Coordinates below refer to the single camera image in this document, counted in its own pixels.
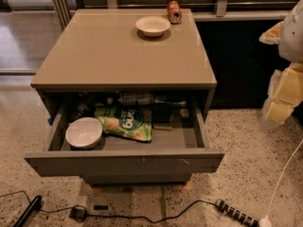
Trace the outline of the yellow foam padded gripper finger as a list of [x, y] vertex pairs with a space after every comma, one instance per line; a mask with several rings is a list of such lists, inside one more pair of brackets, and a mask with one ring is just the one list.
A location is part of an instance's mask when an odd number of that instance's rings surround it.
[[[264, 44], [277, 44], [283, 21], [263, 32], [259, 40]], [[264, 120], [272, 124], [283, 124], [303, 101], [303, 62], [291, 62], [284, 70], [275, 70], [270, 78], [268, 98], [262, 113]]]

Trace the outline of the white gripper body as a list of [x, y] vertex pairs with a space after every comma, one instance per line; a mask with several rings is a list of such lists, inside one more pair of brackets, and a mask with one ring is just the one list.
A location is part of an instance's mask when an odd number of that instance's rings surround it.
[[303, 0], [299, 0], [283, 21], [278, 52], [287, 61], [303, 62]]

